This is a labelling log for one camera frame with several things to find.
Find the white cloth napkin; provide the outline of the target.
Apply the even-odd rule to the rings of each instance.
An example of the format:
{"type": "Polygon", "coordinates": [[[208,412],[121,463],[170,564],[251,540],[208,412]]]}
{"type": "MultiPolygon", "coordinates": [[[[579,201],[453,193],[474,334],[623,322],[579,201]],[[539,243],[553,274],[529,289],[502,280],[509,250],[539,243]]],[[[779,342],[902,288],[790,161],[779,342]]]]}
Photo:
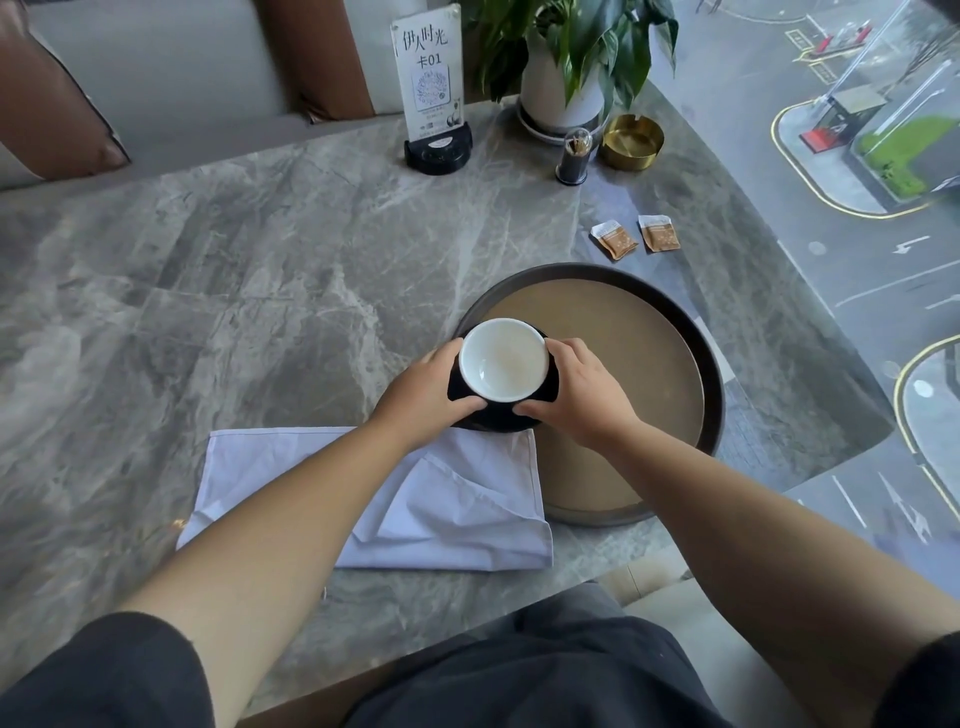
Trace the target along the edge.
{"type": "MultiPolygon", "coordinates": [[[[350,430],[211,432],[194,510],[175,548],[350,430]]],[[[545,570],[553,562],[533,431],[452,427],[401,460],[352,528],[335,566],[497,573],[545,570]]]]}

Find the black sign holder base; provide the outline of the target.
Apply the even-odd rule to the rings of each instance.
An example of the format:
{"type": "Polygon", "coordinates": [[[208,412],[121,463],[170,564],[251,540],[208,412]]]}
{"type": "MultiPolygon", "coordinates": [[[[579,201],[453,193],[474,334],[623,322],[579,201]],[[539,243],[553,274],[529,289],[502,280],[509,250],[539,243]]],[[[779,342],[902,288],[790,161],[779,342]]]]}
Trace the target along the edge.
{"type": "Polygon", "coordinates": [[[406,165],[427,176],[446,176],[467,165],[474,150],[471,125],[449,128],[419,140],[405,140],[403,155],[406,165]]]}

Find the person's dark trousers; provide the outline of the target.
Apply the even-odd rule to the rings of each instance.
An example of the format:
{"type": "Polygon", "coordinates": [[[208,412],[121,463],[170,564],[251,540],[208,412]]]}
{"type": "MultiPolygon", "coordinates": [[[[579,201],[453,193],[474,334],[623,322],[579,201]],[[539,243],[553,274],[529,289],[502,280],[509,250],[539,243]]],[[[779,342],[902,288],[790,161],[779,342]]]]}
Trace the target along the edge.
{"type": "Polygon", "coordinates": [[[401,662],[342,728],[734,728],[678,639],[594,581],[401,662]]]}

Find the round brown tray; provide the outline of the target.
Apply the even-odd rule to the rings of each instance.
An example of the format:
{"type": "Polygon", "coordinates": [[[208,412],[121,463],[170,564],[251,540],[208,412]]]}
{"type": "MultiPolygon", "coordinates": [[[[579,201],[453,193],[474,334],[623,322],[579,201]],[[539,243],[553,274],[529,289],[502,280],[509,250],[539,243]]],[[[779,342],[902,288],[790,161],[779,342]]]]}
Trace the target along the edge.
{"type": "MultiPolygon", "coordinates": [[[[554,263],[516,273],[478,297],[454,336],[487,320],[513,318],[547,337],[578,337],[618,380],[643,421],[715,455],[724,429],[725,387],[692,318],[666,293],[612,266],[554,263]]],[[[460,428],[534,436],[548,521],[619,527],[650,509],[607,461],[555,429],[490,406],[460,428]]]]}

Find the grey sofa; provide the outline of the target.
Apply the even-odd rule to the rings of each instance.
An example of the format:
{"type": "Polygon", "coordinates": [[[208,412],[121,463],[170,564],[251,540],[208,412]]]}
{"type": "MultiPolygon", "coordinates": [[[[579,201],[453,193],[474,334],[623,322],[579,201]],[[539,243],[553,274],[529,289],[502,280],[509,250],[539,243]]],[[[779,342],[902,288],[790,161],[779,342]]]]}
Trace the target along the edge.
{"type": "MultiPolygon", "coordinates": [[[[23,0],[32,33],[113,128],[127,166],[304,114],[254,0],[23,0]]],[[[462,0],[345,0],[378,116],[403,112],[394,20],[462,0]]]]}

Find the person's left forearm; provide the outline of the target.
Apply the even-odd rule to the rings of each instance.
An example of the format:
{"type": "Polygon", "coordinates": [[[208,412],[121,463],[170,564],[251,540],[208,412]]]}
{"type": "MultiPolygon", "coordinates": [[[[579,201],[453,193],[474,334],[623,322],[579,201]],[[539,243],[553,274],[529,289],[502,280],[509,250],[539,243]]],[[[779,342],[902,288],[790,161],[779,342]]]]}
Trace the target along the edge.
{"type": "Polygon", "coordinates": [[[373,496],[425,441],[410,423],[370,418],[217,519],[123,603],[191,643],[215,728],[239,722],[373,496]]]}

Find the gold metal ashtray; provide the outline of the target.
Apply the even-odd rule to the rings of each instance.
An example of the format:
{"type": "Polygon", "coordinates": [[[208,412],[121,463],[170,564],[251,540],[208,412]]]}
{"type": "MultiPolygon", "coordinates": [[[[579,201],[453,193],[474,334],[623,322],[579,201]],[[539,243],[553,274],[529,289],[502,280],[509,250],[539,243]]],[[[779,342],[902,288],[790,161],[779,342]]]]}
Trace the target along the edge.
{"type": "Polygon", "coordinates": [[[665,141],[665,133],[654,119],[624,113],[606,125],[599,157],[610,168],[642,172],[654,164],[665,141]]]}

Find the person's right hand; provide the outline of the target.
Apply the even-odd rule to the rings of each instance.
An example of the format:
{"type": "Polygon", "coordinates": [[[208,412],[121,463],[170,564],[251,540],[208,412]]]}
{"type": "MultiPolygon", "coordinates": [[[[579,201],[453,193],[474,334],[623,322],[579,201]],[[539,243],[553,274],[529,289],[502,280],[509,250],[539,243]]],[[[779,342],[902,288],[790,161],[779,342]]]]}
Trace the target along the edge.
{"type": "Polygon", "coordinates": [[[607,455],[640,422],[627,394],[583,340],[548,337],[545,343],[558,372],[553,402],[561,406],[561,415],[543,423],[607,455]]]}

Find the black saucer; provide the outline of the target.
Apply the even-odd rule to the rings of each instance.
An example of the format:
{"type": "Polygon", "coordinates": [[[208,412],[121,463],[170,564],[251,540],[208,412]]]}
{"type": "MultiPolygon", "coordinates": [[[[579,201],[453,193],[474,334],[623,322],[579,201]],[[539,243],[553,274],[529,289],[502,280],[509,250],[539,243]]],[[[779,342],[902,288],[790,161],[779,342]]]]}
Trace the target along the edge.
{"type": "MultiPolygon", "coordinates": [[[[459,326],[456,330],[456,336],[464,338],[465,334],[477,324],[484,322],[478,321],[473,323],[467,323],[459,326]]],[[[546,333],[535,327],[530,323],[535,329],[537,329],[541,334],[547,338],[546,333]]],[[[550,367],[548,371],[548,376],[546,382],[532,394],[528,399],[541,400],[544,402],[553,402],[557,397],[559,390],[559,374],[554,363],[552,355],[550,355],[550,367]]],[[[474,395],[470,389],[462,381],[461,376],[457,371],[457,360],[454,365],[454,370],[450,374],[448,395],[450,399],[460,399],[468,395],[474,395]]],[[[536,427],[539,424],[539,421],[532,418],[519,417],[513,413],[513,407],[517,403],[513,404],[495,404],[487,402],[487,407],[475,413],[470,418],[465,418],[458,422],[458,427],[471,431],[486,431],[486,432],[496,432],[496,433],[515,433],[520,431],[525,431],[536,427]]]]}

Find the white plant pot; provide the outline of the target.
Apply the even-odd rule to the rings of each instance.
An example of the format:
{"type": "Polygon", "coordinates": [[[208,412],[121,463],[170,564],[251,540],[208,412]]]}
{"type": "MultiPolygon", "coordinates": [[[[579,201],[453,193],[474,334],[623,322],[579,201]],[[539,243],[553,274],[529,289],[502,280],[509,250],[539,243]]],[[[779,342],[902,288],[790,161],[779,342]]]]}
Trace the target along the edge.
{"type": "Polygon", "coordinates": [[[526,36],[528,59],[521,76],[517,113],[523,127],[541,142],[561,147],[568,133],[586,129],[594,136],[607,124],[611,110],[601,85],[603,64],[594,64],[579,90],[567,101],[563,73],[546,41],[536,30],[526,36]]]}

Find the toothpick dispenser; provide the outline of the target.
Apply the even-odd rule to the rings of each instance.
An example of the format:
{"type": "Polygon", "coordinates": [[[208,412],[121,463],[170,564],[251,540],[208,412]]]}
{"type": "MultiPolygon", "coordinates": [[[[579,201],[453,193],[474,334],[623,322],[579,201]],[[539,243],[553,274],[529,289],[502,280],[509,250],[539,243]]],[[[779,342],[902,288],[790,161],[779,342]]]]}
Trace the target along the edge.
{"type": "Polygon", "coordinates": [[[594,148],[592,132],[585,127],[575,127],[564,137],[561,158],[555,176],[562,185],[578,187],[586,180],[594,148]]]}

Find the person's black shirt sleeve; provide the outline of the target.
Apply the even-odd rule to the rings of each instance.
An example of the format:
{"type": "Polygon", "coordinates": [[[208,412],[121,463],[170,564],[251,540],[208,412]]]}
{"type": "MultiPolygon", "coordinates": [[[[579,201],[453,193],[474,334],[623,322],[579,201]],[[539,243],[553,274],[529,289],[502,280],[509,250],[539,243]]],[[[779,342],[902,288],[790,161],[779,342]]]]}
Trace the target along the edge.
{"type": "Polygon", "coordinates": [[[931,642],[896,674],[870,728],[960,728],[960,632],[931,642]]]}
{"type": "Polygon", "coordinates": [[[215,728],[193,644],[146,613],[95,619],[0,694],[0,728],[215,728]]]}

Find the white cup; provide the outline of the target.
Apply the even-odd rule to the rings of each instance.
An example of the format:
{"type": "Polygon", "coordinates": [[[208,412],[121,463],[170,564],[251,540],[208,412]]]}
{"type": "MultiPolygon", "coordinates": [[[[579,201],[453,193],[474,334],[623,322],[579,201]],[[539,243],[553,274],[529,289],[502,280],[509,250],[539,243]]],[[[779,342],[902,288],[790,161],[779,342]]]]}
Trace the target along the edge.
{"type": "Polygon", "coordinates": [[[546,336],[513,318],[474,325],[462,338],[457,372],[469,391],[489,403],[512,405],[546,383],[550,354],[546,336]]]}

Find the white table sign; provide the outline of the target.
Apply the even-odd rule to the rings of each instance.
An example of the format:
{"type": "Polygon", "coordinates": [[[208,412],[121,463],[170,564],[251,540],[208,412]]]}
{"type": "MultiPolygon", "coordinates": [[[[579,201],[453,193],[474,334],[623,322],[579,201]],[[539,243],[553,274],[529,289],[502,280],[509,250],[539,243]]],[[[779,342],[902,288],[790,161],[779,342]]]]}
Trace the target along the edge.
{"type": "Polygon", "coordinates": [[[462,12],[451,3],[390,24],[410,143],[464,126],[462,12]]]}

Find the brown leather cushion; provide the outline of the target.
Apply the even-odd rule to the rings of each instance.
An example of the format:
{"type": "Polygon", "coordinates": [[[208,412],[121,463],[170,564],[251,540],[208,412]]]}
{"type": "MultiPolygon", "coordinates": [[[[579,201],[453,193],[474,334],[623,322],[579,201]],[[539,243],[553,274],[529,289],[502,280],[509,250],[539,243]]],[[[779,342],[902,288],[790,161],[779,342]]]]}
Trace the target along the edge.
{"type": "Polygon", "coordinates": [[[92,177],[130,163],[114,129],[31,29],[0,0],[0,189],[92,177]]]}
{"type": "Polygon", "coordinates": [[[346,0],[253,0],[297,102],[311,123],[376,117],[346,0]]]}

